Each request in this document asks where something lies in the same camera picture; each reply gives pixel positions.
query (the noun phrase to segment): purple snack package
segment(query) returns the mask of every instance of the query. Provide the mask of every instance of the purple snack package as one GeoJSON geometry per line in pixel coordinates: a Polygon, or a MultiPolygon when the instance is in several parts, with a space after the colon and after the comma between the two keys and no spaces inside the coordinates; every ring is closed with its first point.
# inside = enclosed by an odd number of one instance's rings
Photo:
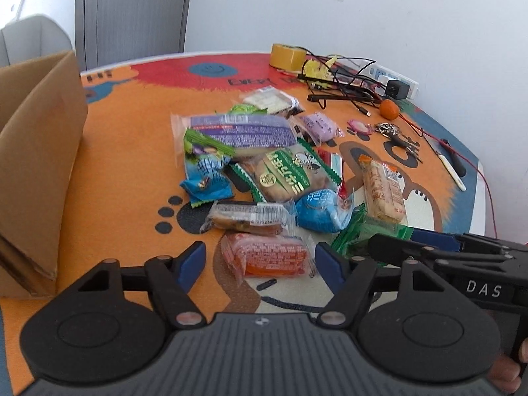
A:
{"type": "Polygon", "coordinates": [[[339,126],[323,113],[317,112],[313,115],[299,117],[306,129],[316,143],[324,143],[334,137],[342,137],[343,133],[339,126]]]}
{"type": "Polygon", "coordinates": [[[236,149],[235,156],[255,156],[292,146],[297,138],[289,122],[272,115],[192,116],[190,127],[236,149]]]}

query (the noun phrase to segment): table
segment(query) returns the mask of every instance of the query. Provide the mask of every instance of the table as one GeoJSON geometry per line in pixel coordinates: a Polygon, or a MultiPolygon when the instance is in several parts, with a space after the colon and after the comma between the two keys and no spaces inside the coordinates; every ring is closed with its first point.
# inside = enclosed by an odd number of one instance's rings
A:
{"type": "MultiPolygon", "coordinates": [[[[177,256],[202,239],[207,245],[207,264],[190,296],[208,319],[220,311],[269,313],[286,309],[316,314],[327,303],[332,294],[321,277],[280,280],[265,293],[255,288],[262,279],[251,279],[238,287],[218,249],[222,232],[198,235],[209,208],[191,210],[188,196],[180,188],[184,173],[175,165],[171,113],[225,112],[240,101],[241,94],[267,85],[294,95],[308,112],[320,110],[317,103],[306,101],[304,84],[279,74],[268,66],[268,59],[268,54],[258,53],[178,54],[83,74],[89,114],[64,208],[59,290],[102,259],[117,258],[122,266],[137,266],[156,255],[177,256]]],[[[402,110],[407,118],[447,138],[455,149],[479,164],[460,141],[422,110],[410,102],[404,102],[402,110]]],[[[410,126],[398,122],[403,136],[416,145],[423,164],[402,149],[391,148],[377,133],[358,136],[347,132],[351,118],[373,125],[385,121],[377,110],[371,109],[372,116],[366,117],[350,102],[329,101],[325,112],[345,131],[345,137],[336,139],[334,147],[325,147],[344,157],[346,184],[349,191],[357,192],[357,198],[363,190],[357,159],[367,153],[398,167],[409,225],[484,233],[484,187],[476,171],[467,168],[467,191],[462,193],[410,126]]],[[[250,199],[249,192],[234,190],[236,199],[250,199]]],[[[143,293],[126,296],[148,304],[143,293]]],[[[4,328],[1,332],[0,327],[2,395],[10,394],[11,386],[17,394],[31,381],[18,337],[25,321],[45,303],[0,300],[4,328]]]]}

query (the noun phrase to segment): gray door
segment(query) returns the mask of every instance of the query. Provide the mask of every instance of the gray door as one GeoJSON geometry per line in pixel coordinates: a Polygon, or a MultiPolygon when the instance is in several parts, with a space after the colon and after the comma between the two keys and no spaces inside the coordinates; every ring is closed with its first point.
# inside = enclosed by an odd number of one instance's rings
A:
{"type": "Polygon", "coordinates": [[[187,9],[188,0],[84,0],[81,68],[183,51],[187,9]]]}

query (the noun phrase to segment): hand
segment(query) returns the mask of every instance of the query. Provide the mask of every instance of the hand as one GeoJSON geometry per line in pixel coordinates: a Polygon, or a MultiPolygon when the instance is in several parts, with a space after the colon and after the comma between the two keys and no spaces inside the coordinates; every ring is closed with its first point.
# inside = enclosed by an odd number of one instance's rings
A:
{"type": "MultiPolygon", "coordinates": [[[[519,348],[519,360],[528,363],[528,338],[519,348]]],[[[506,393],[515,393],[521,385],[521,366],[505,354],[498,355],[488,372],[488,379],[495,387],[506,393]]]]}

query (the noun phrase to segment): key ring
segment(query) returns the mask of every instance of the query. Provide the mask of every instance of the key ring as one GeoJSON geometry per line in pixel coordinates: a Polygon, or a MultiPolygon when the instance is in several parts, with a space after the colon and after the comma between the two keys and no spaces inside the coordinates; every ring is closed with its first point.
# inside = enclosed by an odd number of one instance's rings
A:
{"type": "Polygon", "coordinates": [[[392,134],[395,136],[400,135],[400,128],[388,122],[378,123],[374,125],[374,131],[376,131],[377,133],[387,138],[389,138],[389,134],[392,134]]]}

